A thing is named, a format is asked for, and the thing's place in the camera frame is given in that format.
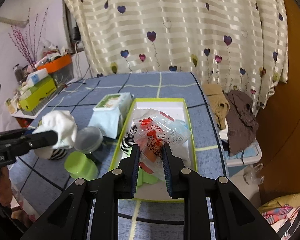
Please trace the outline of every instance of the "beige sweater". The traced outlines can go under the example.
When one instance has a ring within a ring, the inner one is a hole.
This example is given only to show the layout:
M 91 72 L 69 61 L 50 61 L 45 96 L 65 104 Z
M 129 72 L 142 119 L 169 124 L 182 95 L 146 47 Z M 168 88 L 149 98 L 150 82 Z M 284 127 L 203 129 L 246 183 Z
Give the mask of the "beige sweater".
M 216 122 L 221 130 L 226 128 L 226 115 L 230 105 L 218 84 L 203 84 L 203 91 L 208 97 Z

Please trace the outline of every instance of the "plastic candy wrapper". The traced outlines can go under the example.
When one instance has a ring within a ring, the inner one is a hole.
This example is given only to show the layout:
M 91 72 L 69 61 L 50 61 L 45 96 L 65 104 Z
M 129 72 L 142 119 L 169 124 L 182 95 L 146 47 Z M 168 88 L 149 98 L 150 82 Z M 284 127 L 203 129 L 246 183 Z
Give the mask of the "plastic candy wrapper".
M 147 173 L 164 180 L 161 156 L 163 144 L 169 143 L 173 153 L 174 149 L 188 140 L 190 130 L 183 121 L 153 109 L 149 109 L 142 117 L 133 119 L 133 122 L 137 126 L 134 140 L 141 151 L 139 166 Z
M 257 166 L 248 166 L 243 173 L 243 178 L 249 185 L 260 185 L 263 183 L 265 176 L 260 176 L 260 171 L 263 168 L 263 163 L 259 163 Z

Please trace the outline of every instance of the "blue checkered tablecloth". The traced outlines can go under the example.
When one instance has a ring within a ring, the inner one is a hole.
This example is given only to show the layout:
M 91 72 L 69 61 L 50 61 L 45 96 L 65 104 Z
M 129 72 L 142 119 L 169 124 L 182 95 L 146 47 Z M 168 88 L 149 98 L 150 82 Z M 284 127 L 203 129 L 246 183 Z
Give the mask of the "blue checkered tablecloth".
M 82 129 L 89 123 L 93 106 L 112 93 L 130 92 L 135 98 L 184 98 L 192 124 L 198 172 L 212 179 L 228 175 L 209 102 L 192 73 L 118 74 L 87 79 L 85 83 L 74 83 L 61 91 L 31 126 L 37 127 L 42 116 L 52 110 L 69 110 L 78 129 Z M 105 138 L 102 151 L 98 153 L 99 177 L 108 172 L 116 143 L 116 140 Z M 74 181 L 64 169 L 65 159 L 39 159 L 31 151 L 18 158 L 10 170 L 12 183 L 39 214 Z M 211 239 L 215 239 L 209 198 L 207 201 Z M 183 215 L 183 203 L 120 200 L 119 239 L 182 239 Z

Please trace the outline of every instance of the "curtain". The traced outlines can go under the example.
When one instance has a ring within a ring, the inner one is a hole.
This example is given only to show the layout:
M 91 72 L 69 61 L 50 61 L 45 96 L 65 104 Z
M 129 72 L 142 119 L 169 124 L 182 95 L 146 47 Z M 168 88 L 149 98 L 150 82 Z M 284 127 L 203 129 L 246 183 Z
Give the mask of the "curtain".
M 65 0 L 95 76 L 191 71 L 253 110 L 287 81 L 283 0 Z

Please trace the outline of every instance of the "green plastic cup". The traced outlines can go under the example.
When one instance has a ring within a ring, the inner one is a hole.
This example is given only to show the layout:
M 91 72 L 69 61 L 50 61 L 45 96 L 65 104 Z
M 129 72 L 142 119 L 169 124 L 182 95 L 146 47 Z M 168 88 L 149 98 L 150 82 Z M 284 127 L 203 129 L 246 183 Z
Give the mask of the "green plastic cup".
M 82 152 L 72 152 L 65 161 L 65 169 L 73 179 L 93 180 L 98 177 L 98 168 Z

